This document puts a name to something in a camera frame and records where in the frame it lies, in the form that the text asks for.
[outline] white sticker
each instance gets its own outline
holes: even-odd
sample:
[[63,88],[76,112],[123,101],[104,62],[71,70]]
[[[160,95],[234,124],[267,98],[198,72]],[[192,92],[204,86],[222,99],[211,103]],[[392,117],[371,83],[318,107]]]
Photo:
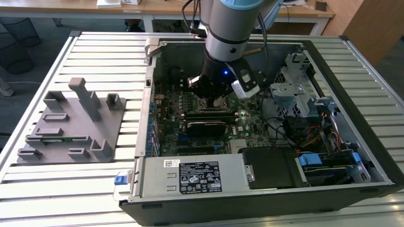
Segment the white sticker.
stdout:
[[179,167],[179,159],[164,160],[164,167]]
[[211,184],[208,184],[208,188],[218,188],[218,187],[220,187],[219,183],[211,183]]
[[140,13],[139,10],[124,10],[124,13]]

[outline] barcode label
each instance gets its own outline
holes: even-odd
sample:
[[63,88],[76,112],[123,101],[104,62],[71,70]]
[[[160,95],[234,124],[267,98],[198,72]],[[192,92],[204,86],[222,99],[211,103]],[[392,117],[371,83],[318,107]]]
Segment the barcode label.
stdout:
[[220,186],[222,186],[220,183],[211,183],[211,184],[208,184],[208,188],[218,188]]
[[179,167],[179,159],[164,160],[164,167]]

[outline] robotic arm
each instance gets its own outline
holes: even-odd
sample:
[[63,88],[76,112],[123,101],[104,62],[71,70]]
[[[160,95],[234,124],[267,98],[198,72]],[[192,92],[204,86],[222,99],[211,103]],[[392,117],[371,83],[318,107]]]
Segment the robotic arm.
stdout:
[[235,91],[250,98],[259,91],[243,54],[262,5],[270,9],[272,25],[283,0],[202,0],[202,24],[207,27],[204,61],[199,76],[188,79],[188,87],[200,98],[214,101]]

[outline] motherboard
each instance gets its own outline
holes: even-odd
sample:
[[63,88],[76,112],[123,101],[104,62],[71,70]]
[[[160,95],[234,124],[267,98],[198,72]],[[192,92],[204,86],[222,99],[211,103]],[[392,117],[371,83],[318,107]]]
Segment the motherboard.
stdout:
[[160,156],[238,153],[243,147],[271,145],[262,118],[262,96],[239,99],[232,93],[214,107],[180,87],[155,88]]

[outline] metal slatted table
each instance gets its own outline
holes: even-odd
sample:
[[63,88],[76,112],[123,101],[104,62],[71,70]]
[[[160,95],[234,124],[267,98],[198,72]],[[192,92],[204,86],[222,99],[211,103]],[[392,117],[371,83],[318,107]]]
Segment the metal slatted table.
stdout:
[[[114,176],[134,167],[144,77],[144,44],[148,37],[191,38],[186,34],[83,32],[70,37],[43,85],[0,154],[0,226],[139,226],[114,200]],[[404,170],[404,103],[364,60],[350,41],[323,36],[270,36],[270,39],[311,39],[358,105],[375,133]],[[84,77],[99,97],[110,92],[128,99],[118,140],[115,162],[102,164],[16,164],[18,149],[46,109],[48,90],[68,89],[71,77]],[[119,189],[126,193],[127,187]],[[336,212],[252,218],[196,226],[404,226],[404,195],[364,200]]]

